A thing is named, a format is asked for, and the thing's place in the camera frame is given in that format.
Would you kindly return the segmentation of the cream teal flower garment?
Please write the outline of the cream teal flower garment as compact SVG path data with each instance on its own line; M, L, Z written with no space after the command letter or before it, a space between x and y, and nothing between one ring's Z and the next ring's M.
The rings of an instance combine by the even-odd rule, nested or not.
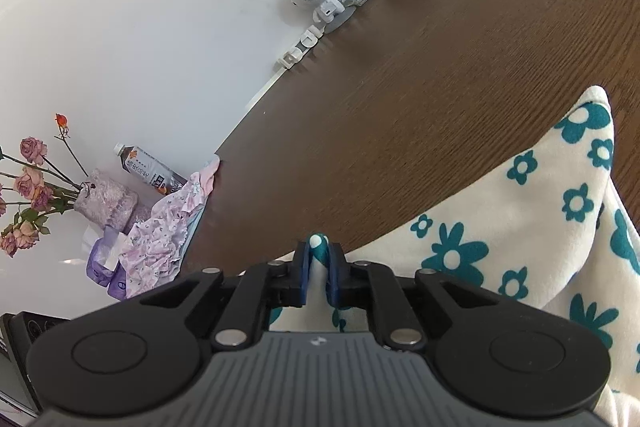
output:
M634 426L639 235L612 180L614 124L591 87L542 139L463 191L344 253L387 265L419 352L379 345L326 297L276 308L248 420L257 426Z

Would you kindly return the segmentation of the pink floral garment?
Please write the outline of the pink floral garment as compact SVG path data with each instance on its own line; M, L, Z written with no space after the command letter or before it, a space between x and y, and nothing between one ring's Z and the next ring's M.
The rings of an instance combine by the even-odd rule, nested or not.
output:
M219 167L220 158L215 155L177 192L160 199L148 219L132 227L118 256L125 272L127 298L175 280L198 218L213 192Z

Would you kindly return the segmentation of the dark tea bottle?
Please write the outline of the dark tea bottle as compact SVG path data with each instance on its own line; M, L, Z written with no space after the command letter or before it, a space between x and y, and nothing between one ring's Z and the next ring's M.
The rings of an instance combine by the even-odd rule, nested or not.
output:
M114 153L119 158L122 169L152 186L163 196L179 191L186 184L183 176L140 147L117 143Z

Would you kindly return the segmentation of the lower purple tissue pack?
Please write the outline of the lower purple tissue pack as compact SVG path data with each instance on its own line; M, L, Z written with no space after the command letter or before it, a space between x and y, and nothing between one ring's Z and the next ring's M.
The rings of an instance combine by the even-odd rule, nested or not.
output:
M121 265L117 265L114 275L107 285L107 295L118 301L127 299L127 274Z

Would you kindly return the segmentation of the purple tissue pack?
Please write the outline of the purple tissue pack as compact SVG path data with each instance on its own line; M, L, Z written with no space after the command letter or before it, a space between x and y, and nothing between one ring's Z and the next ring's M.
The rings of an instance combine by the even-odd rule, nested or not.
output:
M86 265L90 280L102 287L110 285L119 267L119 255L127 235L106 227L103 235L92 245Z
M118 301L127 299L127 274L121 265L117 265L114 275L107 285L107 295Z

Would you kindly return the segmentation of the upper purple tissue pack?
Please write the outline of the upper purple tissue pack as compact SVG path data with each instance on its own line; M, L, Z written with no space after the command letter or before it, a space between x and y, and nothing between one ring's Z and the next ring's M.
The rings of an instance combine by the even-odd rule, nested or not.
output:
M106 227L103 235L92 245L86 265L90 280L102 287L110 285L119 267L119 255L127 235Z

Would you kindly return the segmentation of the lilac textured vase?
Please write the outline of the lilac textured vase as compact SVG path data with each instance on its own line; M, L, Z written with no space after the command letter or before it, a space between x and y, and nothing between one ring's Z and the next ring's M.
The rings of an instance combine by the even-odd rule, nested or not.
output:
M151 208L141 202L135 191L98 169L81 183L74 209L101 229L112 228L125 234L151 216Z

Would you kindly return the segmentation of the white letter ornament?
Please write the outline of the white letter ornament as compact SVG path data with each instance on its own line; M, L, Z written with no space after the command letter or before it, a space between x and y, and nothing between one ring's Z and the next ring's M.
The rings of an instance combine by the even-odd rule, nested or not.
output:
M324 36L326 25L310 25L288 50L277 58L276 65L285 70L303 61L305 55L311 51Z

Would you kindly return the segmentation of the black box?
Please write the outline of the black box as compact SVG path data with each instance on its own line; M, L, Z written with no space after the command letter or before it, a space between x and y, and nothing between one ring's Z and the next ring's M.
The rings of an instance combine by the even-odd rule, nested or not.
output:
M51 403L58 404L58 395L64 395L68 377L74 375L68 373L74 366L64 350L65 338L59 332L49 334L66 322L62 317L32 312L1 315L1 336L35 417Z

